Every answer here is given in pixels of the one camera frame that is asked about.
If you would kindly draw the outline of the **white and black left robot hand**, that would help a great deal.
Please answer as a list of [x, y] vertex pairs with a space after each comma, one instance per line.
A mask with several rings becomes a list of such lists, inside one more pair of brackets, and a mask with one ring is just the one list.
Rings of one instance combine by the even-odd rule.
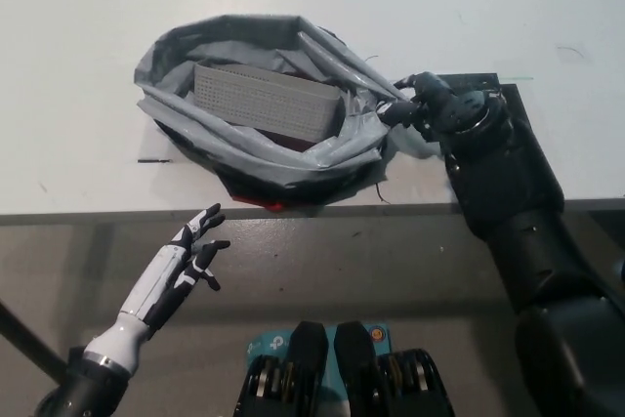
[[230, 246], [226, 240], [200, 238], [226, 216], [215, 204], [188, 221], [149, 262], [119, 310], [114, 324], [92, 339], [83, 358], [125, 378], [139, 368], [141, 347], [161, 329], [204, 280], [214, 291], [221, 285], [210, 270], [217, 253]]

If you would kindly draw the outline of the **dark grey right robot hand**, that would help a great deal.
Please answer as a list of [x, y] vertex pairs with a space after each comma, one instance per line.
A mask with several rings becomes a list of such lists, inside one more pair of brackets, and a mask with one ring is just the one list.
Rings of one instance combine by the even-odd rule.
[[415, 95], [409, 101], [378, 103], [378, 117], [389, 127], [414, 127], [429, 142], [440, 135], [467, 131], [488, 113], [484, 92], [458, 95], [438, 75], [428, 71], [409, 75], [397, 81], [395, 87], [412, 88]]

